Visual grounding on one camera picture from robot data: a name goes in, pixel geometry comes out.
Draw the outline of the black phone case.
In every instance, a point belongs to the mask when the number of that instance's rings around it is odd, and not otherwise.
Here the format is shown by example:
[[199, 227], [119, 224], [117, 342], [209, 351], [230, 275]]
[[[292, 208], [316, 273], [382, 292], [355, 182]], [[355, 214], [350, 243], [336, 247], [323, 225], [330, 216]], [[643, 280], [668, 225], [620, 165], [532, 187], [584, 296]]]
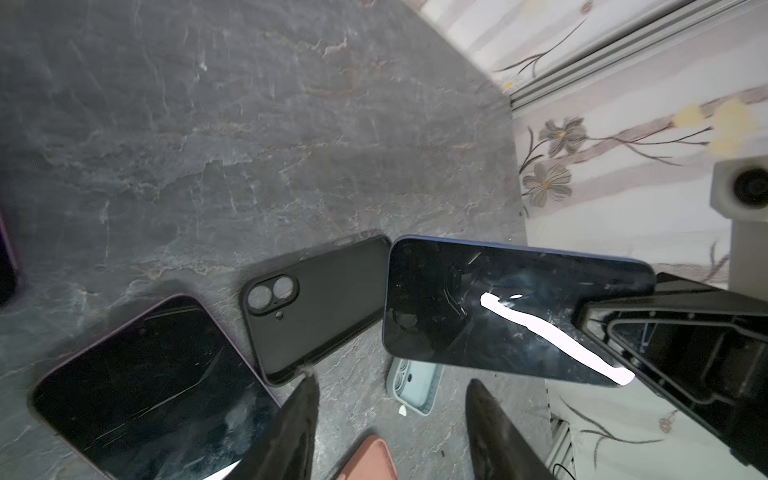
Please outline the black phone case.
[[290, 382], [382, 319], [390, 248], [377, 235], [245, 283], [240, 307], [267, 384]]

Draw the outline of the blue-edged black phone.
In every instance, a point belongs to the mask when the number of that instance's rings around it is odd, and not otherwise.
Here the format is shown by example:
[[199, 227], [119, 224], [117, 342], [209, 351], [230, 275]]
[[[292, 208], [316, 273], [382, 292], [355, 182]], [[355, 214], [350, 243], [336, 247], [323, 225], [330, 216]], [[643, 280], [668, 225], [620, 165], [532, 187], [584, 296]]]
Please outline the blue-edged black phone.
[[589, 302], [645, 296], [633, 259], [407, 236], [391, 247], [383, 343], [400, 358], [619, 387], [635, 376], [581, 333]]

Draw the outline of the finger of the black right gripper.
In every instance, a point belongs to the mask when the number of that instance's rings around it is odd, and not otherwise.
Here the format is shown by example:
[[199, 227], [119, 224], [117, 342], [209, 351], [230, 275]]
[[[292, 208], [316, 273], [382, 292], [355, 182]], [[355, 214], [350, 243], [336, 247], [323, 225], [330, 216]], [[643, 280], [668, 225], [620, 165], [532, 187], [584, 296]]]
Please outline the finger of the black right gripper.
[[766, 473], [766, 301], [659, 273], [647, 295], [584, 303], [574, 325]]

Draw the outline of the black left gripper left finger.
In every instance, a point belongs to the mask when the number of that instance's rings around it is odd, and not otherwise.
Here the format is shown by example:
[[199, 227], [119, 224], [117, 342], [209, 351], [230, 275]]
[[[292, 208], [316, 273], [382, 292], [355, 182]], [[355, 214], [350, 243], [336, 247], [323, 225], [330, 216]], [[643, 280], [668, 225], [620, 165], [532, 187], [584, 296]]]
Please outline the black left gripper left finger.
[[231, 479], [310, 479], [320, 388], [313, 371], [284, 402], [265, 431], [226, 476]]

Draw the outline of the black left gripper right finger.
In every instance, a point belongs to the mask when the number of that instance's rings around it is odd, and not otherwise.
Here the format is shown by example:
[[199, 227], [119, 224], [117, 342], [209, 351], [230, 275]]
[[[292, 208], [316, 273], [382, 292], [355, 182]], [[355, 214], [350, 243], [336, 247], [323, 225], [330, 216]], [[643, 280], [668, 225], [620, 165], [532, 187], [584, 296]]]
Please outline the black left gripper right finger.
[[468, 384], [465, 407], [475, 479], [554, 479], [479, 379]]

